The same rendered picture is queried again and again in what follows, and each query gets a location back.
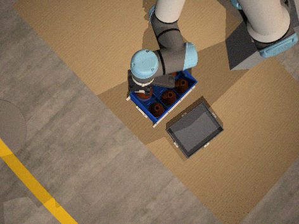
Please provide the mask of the blue divided crate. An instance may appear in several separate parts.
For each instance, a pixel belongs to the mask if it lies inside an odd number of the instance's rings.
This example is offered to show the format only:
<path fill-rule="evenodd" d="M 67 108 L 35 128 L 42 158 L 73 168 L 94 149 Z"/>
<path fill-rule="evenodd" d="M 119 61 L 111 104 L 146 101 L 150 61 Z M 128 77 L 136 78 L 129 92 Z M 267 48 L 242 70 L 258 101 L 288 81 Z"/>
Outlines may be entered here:
<path fill-rule="evenodd" d="M 161 117 L 164 116 L 198 81 L 187 71 L 178 71 L 177 75 L 175 77 L 175 81 L 178 78 L 184 78 L 188 82 L 188 89 L 186 90 L 185 93 L 182 95 L 179 95 L 173 88 L 166 88 L 166 87 L 160 87 L 160 86 L 155 86 L 151 85 L 153 88 L 153 94 L 152 97 L 148 101 L 140 101 L 137 96 L 136 92 L 130 92 L 130 99 L 148 116 L 148 118 L 153 122 L 156 123 L 158 120 L 160 120 Z M 161 102 L 160 96 L 165 90 L 172 90 L 176 94 L 176 100 L 175 102 L 170 105 L 166 106 L 164 103 Z M 148 108 L 152 103 L 158 102 L 163 106 L 163 113 L 160 117 L 155 118 L 149 111 Z"/>

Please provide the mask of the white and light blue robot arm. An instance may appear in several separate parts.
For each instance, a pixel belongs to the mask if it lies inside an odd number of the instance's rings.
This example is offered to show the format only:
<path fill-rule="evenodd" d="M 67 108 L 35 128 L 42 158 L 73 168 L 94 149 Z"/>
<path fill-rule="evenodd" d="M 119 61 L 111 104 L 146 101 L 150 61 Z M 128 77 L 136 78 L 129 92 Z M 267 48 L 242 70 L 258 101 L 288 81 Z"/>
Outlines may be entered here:
<path fill-rule="evenodd" d="M 277 55 L 297 43 L 298 37 L 289 17 L 289 0 L 230 2 L 239 10 L 261 57 Z M 142 49 L 133 55 L 130 70 L 136 84 L 171 89 L 175 87 L 175 75 L 169 73 L 197 65 L 197 50 L 192 42 L 184 43 L 177 25 L 184 3 L 185 0 L 156 0 L 149 10 L 149 20 L 160 49 Z"/>

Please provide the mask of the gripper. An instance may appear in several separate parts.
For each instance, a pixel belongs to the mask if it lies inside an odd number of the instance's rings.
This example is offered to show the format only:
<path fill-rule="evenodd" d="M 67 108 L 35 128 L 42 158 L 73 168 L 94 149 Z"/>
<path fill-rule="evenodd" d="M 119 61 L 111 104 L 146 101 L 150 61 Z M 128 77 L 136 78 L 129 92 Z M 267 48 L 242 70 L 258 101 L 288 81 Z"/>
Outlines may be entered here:
<path fill-rule="evenodd" d="M 142 87 L 141 85 L 136 84 L 132 79 L 131 70 L 128 70 L 128 90 L 129 92 L 142 92 L 145 96 L 150 96 L 151 85 L 145 85 Z"/>

